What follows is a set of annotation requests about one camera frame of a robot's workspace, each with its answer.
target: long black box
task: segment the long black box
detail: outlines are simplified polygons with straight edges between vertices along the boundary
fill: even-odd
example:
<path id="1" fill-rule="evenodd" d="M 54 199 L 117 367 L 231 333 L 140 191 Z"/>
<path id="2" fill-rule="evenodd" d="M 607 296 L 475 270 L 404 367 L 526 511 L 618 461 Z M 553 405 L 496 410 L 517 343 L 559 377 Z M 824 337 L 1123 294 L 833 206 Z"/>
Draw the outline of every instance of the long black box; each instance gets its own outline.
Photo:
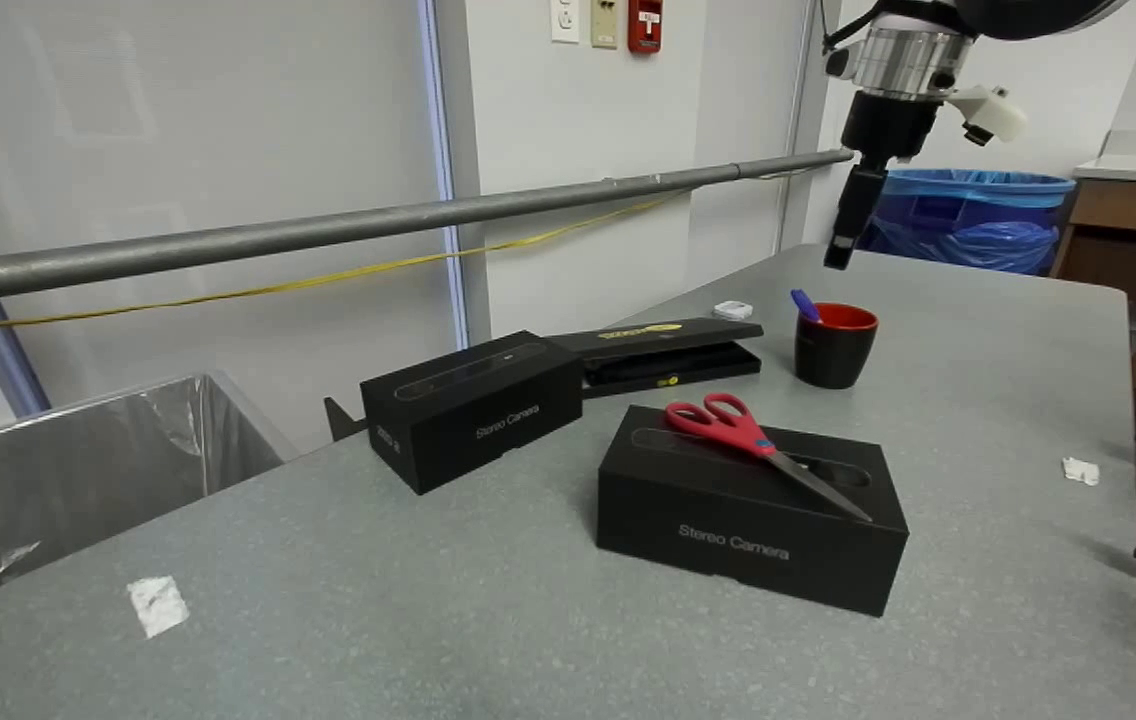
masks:
<path id="1" fill-rule="evenodd" d="M 583 395 L 614 395 L 701 386 L 715 377 L 753 377 L 758 372 L 758 362 L 735 343 L 749 337 L 763 337 L 763 329 L 693 317 L 546 339 L 581 357 Z"/>
<path id="2" fill-rule="evenodd" d="M 433 493 L 499 452 L 581 416 L 573 353 L 517 333 L 365 390 L 368 441 L 414 493 Z"/>
<path id="3" fill-rule="evenodd" d="M 909 540 L 884 452 L 777 428 L 767 438 L 875 523 L 833 511 L 772 466 L 689 441 L 660 412 L 633 410 L 599 466 L 597 544 L 884 618 Z"/>

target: white sticker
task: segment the white sticker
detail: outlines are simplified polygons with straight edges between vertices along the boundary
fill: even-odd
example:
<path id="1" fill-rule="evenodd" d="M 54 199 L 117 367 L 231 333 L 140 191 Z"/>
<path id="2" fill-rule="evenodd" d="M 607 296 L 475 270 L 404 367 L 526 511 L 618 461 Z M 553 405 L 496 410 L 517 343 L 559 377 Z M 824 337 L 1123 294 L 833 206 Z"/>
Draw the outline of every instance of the white sticker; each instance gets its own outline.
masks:
<path id="1" fill-rule="evenodd" d="M 1090 490 L 1090 484 L 1101 480 L 1101 470 L 1088 466 L 1088 461 L 1079 461 L 1079 458 L 1067 458 L 1067 461 L 1063 461 L 1063 480 Z"/>
<path id="2" fill-rule="evenodd" d="M 191 618 L 173 576 L 142 576 L 126 583 L 126 596 L 146 639 L 173 632 Z"/>
<path id="3" fill-rule="evenodd" d="M 743 303 L 743 300 L 719 300 L 719 303 L 715 303 L 715 317 L 743 325 L 743 320 L 757 317 L 757 309 Z"/>

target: black gift box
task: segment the black gift box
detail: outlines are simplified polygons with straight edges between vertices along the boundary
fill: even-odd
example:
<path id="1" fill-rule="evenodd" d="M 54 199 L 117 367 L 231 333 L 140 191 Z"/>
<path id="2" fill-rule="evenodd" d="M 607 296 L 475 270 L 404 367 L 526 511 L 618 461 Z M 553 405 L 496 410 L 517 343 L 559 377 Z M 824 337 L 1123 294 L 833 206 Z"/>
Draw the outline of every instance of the black gift box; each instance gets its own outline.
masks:
<path id="1" fill-rule="evenodd" d="M 772 466 L 678 438 L 660 412 L 633 410 L 599 470 L 597 544 L 884 618 L 909 540 L 884 452 L 777 428 L 767 438 L 875 523 L 828 510 Z"/>
<path id="2" fill-rule="evenodd" d="M 365 386 L 368 441 L 414 493 L 581 416 L 573 353 L 517 333 Z"/>

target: scissor blade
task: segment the scissor blade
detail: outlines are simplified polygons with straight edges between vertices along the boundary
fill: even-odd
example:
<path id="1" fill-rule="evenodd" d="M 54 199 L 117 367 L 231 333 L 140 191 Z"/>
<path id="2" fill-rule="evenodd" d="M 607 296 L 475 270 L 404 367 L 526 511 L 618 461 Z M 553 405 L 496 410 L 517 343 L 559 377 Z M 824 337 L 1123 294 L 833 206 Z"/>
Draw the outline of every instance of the scissor blade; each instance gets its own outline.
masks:
<path id="1" fill-rule="evenodd" d="M 793 458 L 772 458 L 772 470 L 781 470 L 788 480 L 802 484 L 811 498 L 828 501 L 833 510 L 840 510 L 845 518 L 856 518 L 862 523 L 875 523 L 873 511 L 862 511 L 860 504 L 851 504 L 845 493 L 837 493 L 828 480 L 811 478 L 802 466 L 797 466 Z"/>

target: electrical outlet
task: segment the electrical outlet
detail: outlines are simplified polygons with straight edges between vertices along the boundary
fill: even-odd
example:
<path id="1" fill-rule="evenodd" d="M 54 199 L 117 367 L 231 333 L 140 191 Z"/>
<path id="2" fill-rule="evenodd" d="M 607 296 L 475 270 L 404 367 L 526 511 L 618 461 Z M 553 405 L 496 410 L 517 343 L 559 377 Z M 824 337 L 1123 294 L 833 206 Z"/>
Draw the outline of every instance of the electrical outlet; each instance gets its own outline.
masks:
<path id="1" fill-rule="evenodd" d="M 590 43 L 614 49 L 614 4 L 618 0 L 590 0 Z"/>
<path id="2" fill-rule="evenodd" d="M 581 0 L 553 0 L 553 40 L 581 43 Z"/>

